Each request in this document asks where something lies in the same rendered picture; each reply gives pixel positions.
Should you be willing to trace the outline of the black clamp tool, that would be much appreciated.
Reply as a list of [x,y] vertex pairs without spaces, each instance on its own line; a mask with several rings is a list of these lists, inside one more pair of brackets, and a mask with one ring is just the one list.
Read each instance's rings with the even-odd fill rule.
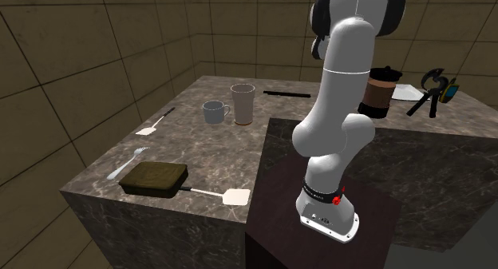
[[[449,80],[442,76],[444,69],[436,68],[428,71],[421,79],[421,87],[424,90],[422,98],[406,113],[407,116],[411,117],[428,99],[431,100],[429,117],[435,118],[437,116],[437,102],[439,97],[444,92],[449,84]],[[425,83],[428,79],[432,78],[434,82],[438,84],[437,87],[427,89]]]

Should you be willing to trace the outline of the brown black coffee press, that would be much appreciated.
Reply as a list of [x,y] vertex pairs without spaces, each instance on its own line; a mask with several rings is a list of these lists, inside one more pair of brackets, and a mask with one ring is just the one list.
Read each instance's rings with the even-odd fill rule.
[[391,97],[401,77],[402,72],[388,65],[383,68],[372,68],[364,97],[358,106],[358,113],[373,119],[385,118]]

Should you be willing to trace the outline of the silver fork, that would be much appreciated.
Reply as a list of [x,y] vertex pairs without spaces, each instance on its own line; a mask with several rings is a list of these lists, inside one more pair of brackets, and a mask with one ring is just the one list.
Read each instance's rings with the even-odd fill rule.
[[114,179],[124,168],[126,168],[132,161],[134,161],[143,151],[147,150],[148,147],[141,147],[141,148],[137,148],[134,153],[133,153],[133,156],[130,160],[128,160],[127,162],[125,162],[124,164],[122,164],[119,168],[116,168],[114,171],[112,171],[110,174],[107,175],[106,179],[107,180],[112,180]]

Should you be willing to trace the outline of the olive green square pan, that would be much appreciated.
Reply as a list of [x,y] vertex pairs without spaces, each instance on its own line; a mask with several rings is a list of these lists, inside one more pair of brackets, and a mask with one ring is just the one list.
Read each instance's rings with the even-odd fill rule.
[[187,178],[186,164],[143,161],[118,184],[129,195],[171,199]]

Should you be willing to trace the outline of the white plate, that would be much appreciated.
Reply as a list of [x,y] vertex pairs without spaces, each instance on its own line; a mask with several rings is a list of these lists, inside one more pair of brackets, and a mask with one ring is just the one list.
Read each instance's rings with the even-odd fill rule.
[[392,99],[397,101],[419,101],[423,92],[408,84],[396,84]]

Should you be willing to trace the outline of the tall beige cup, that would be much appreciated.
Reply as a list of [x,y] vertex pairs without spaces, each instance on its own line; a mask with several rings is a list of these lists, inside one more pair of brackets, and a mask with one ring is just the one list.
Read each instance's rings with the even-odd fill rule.
[[237,125],[249,125],[253,121],[255,87],[251,84],[236,84],[231,87],[234,101],[234,122]]

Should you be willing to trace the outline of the yellow blue handheld device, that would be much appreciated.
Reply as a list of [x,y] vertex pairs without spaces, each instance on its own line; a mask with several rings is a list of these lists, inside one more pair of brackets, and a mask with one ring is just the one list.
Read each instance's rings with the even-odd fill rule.
[[458,89],[459,89],[459,85],[456,83],[456,78],[454,77],[449,83],[448,83],[448,86],[445,88],[445,90],[442,92],[442,94],[440,95],[438,101],[440,103],[449,103],[453,97],[455,96],[455,94],[457,93]]

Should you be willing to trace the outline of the grey mug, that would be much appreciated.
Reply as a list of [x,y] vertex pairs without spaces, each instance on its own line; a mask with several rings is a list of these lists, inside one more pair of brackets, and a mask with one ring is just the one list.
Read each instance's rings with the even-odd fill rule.
[[224,122],[225,116],[231,111],[229,105],[222,101],[206,101],[202,105],[204,111],[204,120],[210,125],[217,125]]

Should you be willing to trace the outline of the thin black stick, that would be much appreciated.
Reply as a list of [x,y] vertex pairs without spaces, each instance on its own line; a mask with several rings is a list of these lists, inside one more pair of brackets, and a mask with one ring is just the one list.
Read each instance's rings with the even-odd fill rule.
[[270,91],[270,90],[264,90],[263,93],[271,96],[311,98],[311,95],[309,93],[288,93],[288,92]]

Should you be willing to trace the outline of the dark maroon robot stand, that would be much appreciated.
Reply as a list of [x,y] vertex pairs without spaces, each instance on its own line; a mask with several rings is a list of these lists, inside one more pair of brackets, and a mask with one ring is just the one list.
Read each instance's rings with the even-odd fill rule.
[[359,229],[351,242],[337,242],[299,221],[295,201],[307,162],[290,152],[258,175],[247,217],[246,269],[383,269],[401,202],[344,176]]

